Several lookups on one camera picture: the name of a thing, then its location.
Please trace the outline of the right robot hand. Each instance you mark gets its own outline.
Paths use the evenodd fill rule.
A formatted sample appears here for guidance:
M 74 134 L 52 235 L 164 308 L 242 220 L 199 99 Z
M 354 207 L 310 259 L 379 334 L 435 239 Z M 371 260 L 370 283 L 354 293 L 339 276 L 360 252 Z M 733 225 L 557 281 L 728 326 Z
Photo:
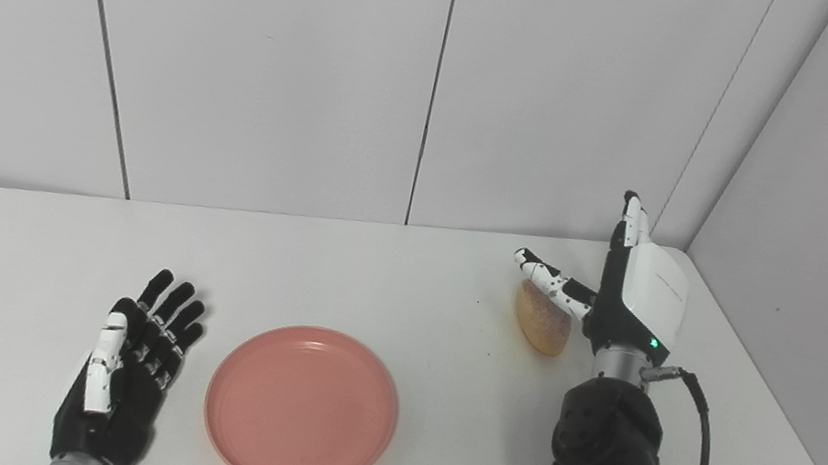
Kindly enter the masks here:
M 636 191 L 624 193 L 622 207 L 597 289 L 565 277 L 530 248 L 518 248 L 514 261 L 541 295 L 581 322 L 595 351 L 630 347 L 660 368 L 678 342 L 689 279 L 651 239 L 648 213 Z

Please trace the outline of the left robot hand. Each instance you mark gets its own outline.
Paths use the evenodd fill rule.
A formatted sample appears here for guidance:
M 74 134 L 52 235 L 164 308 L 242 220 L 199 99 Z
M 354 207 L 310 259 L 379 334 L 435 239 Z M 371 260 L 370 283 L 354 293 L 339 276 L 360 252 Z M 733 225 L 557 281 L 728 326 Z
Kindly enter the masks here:
M 52 423 L 49 465 L 138 465 L 206 304 L 160 270 L 140 296 L 113 305 Z

